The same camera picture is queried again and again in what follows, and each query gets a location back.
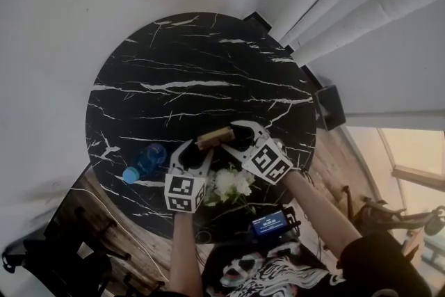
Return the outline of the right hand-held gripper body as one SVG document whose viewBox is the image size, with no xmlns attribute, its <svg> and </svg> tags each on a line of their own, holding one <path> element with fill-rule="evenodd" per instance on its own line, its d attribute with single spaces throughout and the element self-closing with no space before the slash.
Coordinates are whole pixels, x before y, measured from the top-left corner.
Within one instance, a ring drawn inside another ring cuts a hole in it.
<svg viewBox="0 0 445 297">
<path fill-rule="evenodd" d="M 254 149 L 242 167 L 269 184 L 276 184 L 292 169 L 293 164 L 277 143 L 269 138 L 261 147 Z"/>
</svg>

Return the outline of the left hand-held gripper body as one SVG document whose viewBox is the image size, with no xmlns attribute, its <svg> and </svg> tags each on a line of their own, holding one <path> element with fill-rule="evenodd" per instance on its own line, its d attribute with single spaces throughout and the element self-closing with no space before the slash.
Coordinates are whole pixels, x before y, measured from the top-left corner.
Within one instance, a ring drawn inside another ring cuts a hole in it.
<svg viewBox="0 0 445 297">
<path fill-rule="evenodd" d="M 169 211 L 194 214 L 204 200 L 209 169 L 170 169 L 165 175 L 164 198 Z"/>
</svg>

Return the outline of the small wooden box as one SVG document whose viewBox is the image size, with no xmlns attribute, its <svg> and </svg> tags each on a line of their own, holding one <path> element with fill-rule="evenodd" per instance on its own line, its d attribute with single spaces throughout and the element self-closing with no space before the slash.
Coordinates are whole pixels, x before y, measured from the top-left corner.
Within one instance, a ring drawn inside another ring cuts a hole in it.
<svg viewBox="0 0 445 297">
<path fill-rule="evenodd" d="M 195 144 L 200 151 L 218 147 L 223 143 L 235 139 L 234 131 L 230 126 L 223 127 L 197 137 Z"/>
</svg>

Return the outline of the person's left forearm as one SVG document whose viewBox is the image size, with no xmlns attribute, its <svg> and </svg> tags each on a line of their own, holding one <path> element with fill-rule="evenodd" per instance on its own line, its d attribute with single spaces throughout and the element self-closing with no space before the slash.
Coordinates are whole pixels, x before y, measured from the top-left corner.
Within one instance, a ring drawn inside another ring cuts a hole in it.
<svg viewBox="0 0 445 297">
<path fill-rule="evenodd" d="M 170 289 L 188 297 L 204 296 L 192 214 L 175 214 L 170 257 Z"/>
</svg>

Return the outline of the person's right forearm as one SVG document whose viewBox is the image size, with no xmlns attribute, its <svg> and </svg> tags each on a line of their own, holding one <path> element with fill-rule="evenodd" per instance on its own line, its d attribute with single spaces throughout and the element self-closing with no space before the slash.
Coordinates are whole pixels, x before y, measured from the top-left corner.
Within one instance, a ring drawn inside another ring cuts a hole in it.
<svg viewBox="0 0 445 297">
<path fill-rule="evenodd" d="M 288 172 L 281 182 L 337 259 L 348 245 L 362 237 L 353 224 L 299 172 Z"/>
</svg>

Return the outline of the round black marble table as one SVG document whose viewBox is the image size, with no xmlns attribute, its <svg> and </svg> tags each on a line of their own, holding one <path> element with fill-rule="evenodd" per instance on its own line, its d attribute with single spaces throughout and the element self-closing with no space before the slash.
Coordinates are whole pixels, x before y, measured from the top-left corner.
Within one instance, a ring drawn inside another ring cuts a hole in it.
<svg viewBox="0 0 445 297">
<path fill-rule="evenodd" d="M 126 38 L 95 79 L 86 112 L 92 169 L 126 217 L 169 239 L 168 166 L 128 184 L 122 174 L 138 153 L 152 143 L 172 153 L 201 134 L 252 120 L 306 170 L 316 144 L 313 94 L 288 51 L 250 22 L 217 13 L 157 20 Z"/>
</svg>

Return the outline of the blue plastic bottle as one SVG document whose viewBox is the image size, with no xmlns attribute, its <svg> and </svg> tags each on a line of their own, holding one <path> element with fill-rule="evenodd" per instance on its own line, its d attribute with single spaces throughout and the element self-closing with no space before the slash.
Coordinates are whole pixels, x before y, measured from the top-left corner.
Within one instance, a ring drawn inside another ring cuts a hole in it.
<svg viewBox="0 0 445 297">
<path fill-rule="evenodd" d="M 164 146 L 152 143 L 137 153 L 131 164 L 122 173 L 122 178 L 124 182 L 133 184 L 154 173 L 166 159 L 167 151 Z"/>
</svg>

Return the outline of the white flower bouquet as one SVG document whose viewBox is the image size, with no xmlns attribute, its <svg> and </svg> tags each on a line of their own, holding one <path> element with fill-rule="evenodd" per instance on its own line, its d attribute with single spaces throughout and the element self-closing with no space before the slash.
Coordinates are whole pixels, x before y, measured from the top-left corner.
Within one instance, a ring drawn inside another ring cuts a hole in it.
<svg viewBox="0 0 445 297">
<path fill-rule="evenodd" d="M 204 197 L 205 207 L 216 207 L 221 204 L 247 204 L 252 194 L 255 176 L 244 169 L 237 170 L 230 163 L 228 168 L 209 171 Z"/>
</svg>

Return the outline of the small black screen device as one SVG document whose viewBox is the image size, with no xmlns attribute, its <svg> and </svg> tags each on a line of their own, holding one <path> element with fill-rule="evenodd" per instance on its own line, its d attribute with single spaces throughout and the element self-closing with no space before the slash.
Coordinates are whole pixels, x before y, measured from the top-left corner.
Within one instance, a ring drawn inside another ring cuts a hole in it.
<svg viewBox="0 0 445 297">
<path fill-rule="evenodd" d="M 283 232 L 290 225 L 284 212 L 279 210 L 252 221 L 251 226 L 256 237 L 263 237 Z"/>
</svg>

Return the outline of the black floor bin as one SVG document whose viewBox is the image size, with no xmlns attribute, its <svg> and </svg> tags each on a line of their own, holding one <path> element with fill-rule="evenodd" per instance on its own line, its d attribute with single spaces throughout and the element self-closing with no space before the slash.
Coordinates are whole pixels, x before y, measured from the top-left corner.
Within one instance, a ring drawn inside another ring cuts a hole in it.
<svg viewBox="0 0 445 297">
<path fill-rule="evenodd" d="M 326 86 L 315 92 L 316 126 L 332 131 L 346 123 L 346 116 L 335 85 Z"/>
</svg>

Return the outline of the black printed shirt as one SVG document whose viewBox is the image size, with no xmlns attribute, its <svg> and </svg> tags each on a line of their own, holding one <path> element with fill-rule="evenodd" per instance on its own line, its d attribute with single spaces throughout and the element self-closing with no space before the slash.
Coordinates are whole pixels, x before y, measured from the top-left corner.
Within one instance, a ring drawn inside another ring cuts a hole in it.
<svg viewBox="0 0 445 297">
<path fill-rule="evenodd" d="M 353 241 L 330 272 L 295 239 L 274 248 L 214 249 L 202 274 L 204 297 L 432 297 L 430 287 L 389 236 Z"/>
</svg>

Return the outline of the wooden chair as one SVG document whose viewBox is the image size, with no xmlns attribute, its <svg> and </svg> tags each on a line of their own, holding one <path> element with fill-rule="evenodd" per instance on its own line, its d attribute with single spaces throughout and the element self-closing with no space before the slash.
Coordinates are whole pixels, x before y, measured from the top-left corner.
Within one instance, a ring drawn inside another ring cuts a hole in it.
<svg viewBox="0 0 445 297">
<path fill-rule="evenodd" d="M 355 214 L 352 222 L 361 235 L 422 228 L 428 236 L 434 236 L 445 228 L 444 206 L 420 214 L 403 215 L 405 209 L 393 211 L 386 208 L 385 204 L 384 200 L 378 202 L 366 200 L 365 205 Z"/>
</svg>

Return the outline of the black office chair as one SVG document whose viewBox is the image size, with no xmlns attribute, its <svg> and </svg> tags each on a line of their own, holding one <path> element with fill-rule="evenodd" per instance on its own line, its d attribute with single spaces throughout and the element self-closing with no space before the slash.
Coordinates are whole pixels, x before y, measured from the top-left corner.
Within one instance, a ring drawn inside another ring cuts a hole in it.
<svg viewBox="0 0 445 297">
<path fill-rule="evenodd" d="M 154 297 L 166 284 L 126 218 L 96 206 L 61 207 L 13 241 L 4 269 L 37 278 L 54 297 Z"/>
</svg>

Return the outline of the bright window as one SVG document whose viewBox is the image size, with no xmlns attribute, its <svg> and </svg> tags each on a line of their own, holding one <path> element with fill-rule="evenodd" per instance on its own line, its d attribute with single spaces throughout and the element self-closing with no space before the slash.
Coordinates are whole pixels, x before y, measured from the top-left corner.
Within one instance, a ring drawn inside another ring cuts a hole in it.
<svg viewBox="0 0 445 297">
<path fill-rule="evenodd" d="M 403 216 L 445 207 L 445 135 L 440 131 L 346 127 L 378 200 Z"/>
</svg>

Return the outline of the thick white pipe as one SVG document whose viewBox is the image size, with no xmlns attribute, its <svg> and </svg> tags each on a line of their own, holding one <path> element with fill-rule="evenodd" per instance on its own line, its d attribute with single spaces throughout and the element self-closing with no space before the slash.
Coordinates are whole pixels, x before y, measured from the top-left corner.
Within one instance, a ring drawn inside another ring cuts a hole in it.
<svg viewBox="0 0 445 297">
<path fill-rule="evenodd" d="M 367 0 L 294 51 L 292 59 L 306 65 L 363 35 L 438 0 Z"/>
</svg>

